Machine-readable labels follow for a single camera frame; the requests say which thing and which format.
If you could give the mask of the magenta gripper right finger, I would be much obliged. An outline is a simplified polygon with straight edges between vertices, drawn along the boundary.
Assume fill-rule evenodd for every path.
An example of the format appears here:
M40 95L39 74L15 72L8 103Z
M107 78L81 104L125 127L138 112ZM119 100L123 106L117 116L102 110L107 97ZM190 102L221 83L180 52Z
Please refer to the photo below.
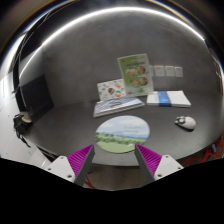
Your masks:
M170 155L159 155L139 144L135 145L134 154L146 184L183 169L183 166Z

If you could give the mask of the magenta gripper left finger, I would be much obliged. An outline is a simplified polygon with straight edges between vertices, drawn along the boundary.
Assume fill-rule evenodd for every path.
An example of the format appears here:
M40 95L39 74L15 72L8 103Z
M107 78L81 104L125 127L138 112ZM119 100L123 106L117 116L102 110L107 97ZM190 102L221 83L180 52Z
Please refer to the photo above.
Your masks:
M94 155L94 145L89 145L68 157L59 156L46 168L46 171L82 186Z

